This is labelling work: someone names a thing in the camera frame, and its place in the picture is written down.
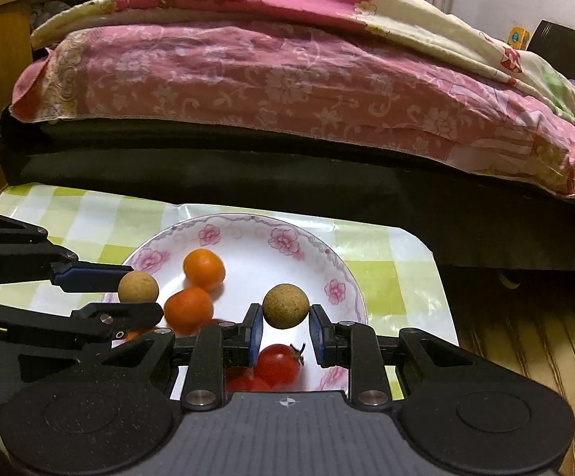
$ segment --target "orange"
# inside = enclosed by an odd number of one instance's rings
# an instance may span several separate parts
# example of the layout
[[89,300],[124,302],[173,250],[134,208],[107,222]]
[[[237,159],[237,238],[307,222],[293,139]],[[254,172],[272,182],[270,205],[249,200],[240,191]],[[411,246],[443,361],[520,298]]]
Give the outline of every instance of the orange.
[[212,291],[226,278],[226,267],[214,252],[196,249],[184,259],[184,273],[195,286]]
[[212,320],[212,314],[212,299],[197,286],[171,295],[164,305],[166,322],[181,335],[193,334]]
[[203,327],[209,326],[210,324],[220,324],[221,322],[223,322],[223,319],[212,319],[212,320],[209,320],[208,322],[206,322],[205,324],[199,324],[199,327],[193,333],[193,335],[194,336],[198,335],[199,330],[202,329]]
[[126,340],[127,342],[130,342],[131,340],[134,340],[138,336],[142,336],[144,333],[152,331],[153,329],[155,329],[155,327],[149,327],[148,329],[136,329],[134,331],[129,331],[129,333],[127,334],[127,337],[124,340]]

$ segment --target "wooden floor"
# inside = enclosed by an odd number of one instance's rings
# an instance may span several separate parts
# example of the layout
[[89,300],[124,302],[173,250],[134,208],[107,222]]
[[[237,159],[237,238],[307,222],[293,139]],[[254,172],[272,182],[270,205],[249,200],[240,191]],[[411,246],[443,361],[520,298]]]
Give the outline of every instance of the wooden floor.
[[[556,390],[575,415],[575,272],[440,267],[460,345]],[[561,472],[575,476],[575,438]]]

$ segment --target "green checkered tablecloth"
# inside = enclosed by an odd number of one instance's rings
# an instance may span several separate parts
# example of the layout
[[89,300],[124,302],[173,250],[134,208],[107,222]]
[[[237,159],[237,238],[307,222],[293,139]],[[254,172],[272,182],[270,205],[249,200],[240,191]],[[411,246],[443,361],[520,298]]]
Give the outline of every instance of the green checkered tablecloth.
[[[42,226],[55,244],[98,263],[122,263],[162,229],[214,213],[273,216],[318,236],[352,271],[369,325],[378,334],[395,336],[411,326],[457,343],[433,256],[402,229],[219,205],[172,205],[42,184],[15,186],[0,195],[0,214]],[[0,286],[0,304],[60,315],[100,299],[101,294],[63,293],[48,281]],[[393,370],[389,377],[394,395],[401,397]]]

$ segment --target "cherry tomato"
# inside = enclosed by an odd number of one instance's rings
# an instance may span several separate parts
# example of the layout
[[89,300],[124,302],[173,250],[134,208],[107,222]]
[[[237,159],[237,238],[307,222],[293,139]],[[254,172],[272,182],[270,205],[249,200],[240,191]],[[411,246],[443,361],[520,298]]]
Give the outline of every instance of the cherry tomato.
[[271,392],[272,388],[261,378],[248,374],[226,381],[226,393],[230,392]]
[[301,355],[304,350],[304,345],[299,351],[291,345],[279,343],[264,348],[254,367],[255,377],[261,378],[272,388],[294,383],[303,365]]
[[251,378],[252,369],[249,369],[248,367],[230,367],[225,370],[226,381],[235,380],[243,375],[247,375],[248,378]]
[[230,392],[249,392],[252,380],[247,376],[239,376],[234,380],[226,381],[226,393]]
[[250,380],[250,392],[271,392],[272,387],[269,386],[261,378],[252,378]]

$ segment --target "pink blanket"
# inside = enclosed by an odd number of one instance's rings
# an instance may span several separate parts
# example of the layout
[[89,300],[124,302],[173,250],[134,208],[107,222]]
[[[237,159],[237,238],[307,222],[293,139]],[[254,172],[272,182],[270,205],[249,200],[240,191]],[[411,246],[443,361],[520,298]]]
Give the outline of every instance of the pink blanket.
[[70,32],[108,25],[263,19],[378,35],[456,69],[534,96],[575,126],[575,87],[545,60],[469,27],[424,0],[93,0],[50,19],[31,36],[35,49]]
[[13,92],[25,122],[155,118],[388,148],[575,196],[575,126],[376,36],[270,21],[70,33]]

